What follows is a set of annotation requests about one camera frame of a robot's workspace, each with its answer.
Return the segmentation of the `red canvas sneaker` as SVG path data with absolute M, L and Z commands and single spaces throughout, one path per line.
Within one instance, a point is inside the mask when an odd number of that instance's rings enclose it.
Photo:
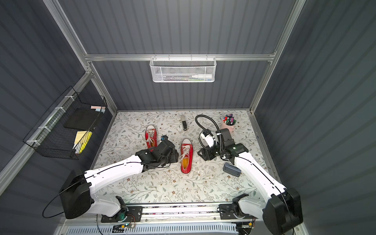
M 146 128 L 145 139 L 148 148 L 157 147 L 157 129 L 154 125 L 149 125 Z
M 184 174 L 189 174 L 192 170 L 193 164 L 193 143 L 190 139 L 185 138 L 181 142 L 181 171 Z

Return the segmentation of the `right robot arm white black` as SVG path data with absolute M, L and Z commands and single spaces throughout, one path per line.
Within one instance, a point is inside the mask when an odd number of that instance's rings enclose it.
M 258 218 L 273 235 L 282 235 L 303 223 L 299 193 L 274 179 L 243 144 L 235 143 L 228 129 L 218 130 L 215 134 L 205 129 L 200 133 L 199 142 L 202 149 L 198 155 L 203 160 L 221 158 L 228 166 L 229 174 L 244 174 L 262 196 L 259 200 L 246 193 L 235 197 L 228 208 L 220 206 L 224 218 Z

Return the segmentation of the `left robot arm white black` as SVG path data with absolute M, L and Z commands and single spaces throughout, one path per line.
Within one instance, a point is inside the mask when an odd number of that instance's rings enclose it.
M 176 163 L 178 159 L 175 145 L 165 139 L 156 147 L 140 150 L 120 162 L 87 171 L 73 170 L 59 193 L 65 218 L 101 214 L 124 219 L 128 209 L 123 199 L 120 196 L 101 199 L 98 191 L 120 179 Z

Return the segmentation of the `pink pen cup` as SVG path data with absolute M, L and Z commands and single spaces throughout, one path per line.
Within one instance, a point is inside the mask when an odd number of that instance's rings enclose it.
M 228 129 L 230 134 L 233 134 L 234 130 L 235 130 L 235 125 L 233 126 L 228 126 L 228 125 L 225 125 L 222 121 L 222 124 L 221 124 L 221 128 L 220 129 Z

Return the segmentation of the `grey rectangular box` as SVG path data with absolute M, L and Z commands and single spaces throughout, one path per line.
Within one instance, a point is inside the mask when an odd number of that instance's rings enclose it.
M 229 162 L 226 162 L 224 164 L 223 171 L 235 177 L 240 177 L 241 175 L 241 170 L 236 166 L 230 164 Z

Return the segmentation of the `pink sticky notes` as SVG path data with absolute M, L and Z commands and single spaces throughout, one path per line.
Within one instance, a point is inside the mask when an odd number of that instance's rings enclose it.
M 91 109 L 95 110 L 96 112 L 102 112 L 102 113 L 106 111 L 105 106 L 91 106 Z

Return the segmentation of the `yellow notepad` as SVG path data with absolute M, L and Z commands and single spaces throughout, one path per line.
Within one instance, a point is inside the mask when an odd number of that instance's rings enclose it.
M 81 154 L 86 148 L 91 136 L 91 131 L 77 131 L 73 144 L 73 152 L 75 154 Z

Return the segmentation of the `black notebook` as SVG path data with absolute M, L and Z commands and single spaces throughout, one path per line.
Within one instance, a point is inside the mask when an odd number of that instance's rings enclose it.
M 68 117 L 63 126 L 78 131 L 94 130 L 102 117 L 102 112 L 96 112 L 93 109 L 77 108 Z

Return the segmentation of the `aluminium mounting rail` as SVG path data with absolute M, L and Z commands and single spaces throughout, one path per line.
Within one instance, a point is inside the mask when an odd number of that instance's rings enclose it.
M 127 205 L 143 207 L 143 213 L 140 222 L 151 222 L 158 220 L 222 220 L 217 208 L 221 203 L 188 203 L 188 204 L 146 204 L 146 205 Z M 266 219 L 267 222 L 281 222 L 282 224 L 300 220 L 300 207 L 293 202 L 281 202 L 279 200 L 264 204 L 263 201 L 239 201 L 233 202 L 241 212 L 254 216 L 254 219 L 231 219 L 224 221 L 252 221 Z M 63 212 L 66 219 L 77 219 L 81 216 L 98 215 L 99 221 L 103 213 L 85 212 L 83 209 L 73 212 Z

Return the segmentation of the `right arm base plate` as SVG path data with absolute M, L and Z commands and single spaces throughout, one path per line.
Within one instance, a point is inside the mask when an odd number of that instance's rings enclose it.
M 220 214 L 222 220 L 231 219 L 254 219 L 255 217 L 249 214 L 244 214 L 234 204 L 219 204 L 217 212 Z

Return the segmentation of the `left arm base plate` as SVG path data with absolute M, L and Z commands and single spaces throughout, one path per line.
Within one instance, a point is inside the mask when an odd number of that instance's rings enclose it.
M 143 207 L 141 206 L 131 206 L 127 209 L 121 209 L 113 217 L 108 217 L 103 215 L 101 218 L 101 223 L 130 223 L 130 222 L 140 222 L 143 213 Z

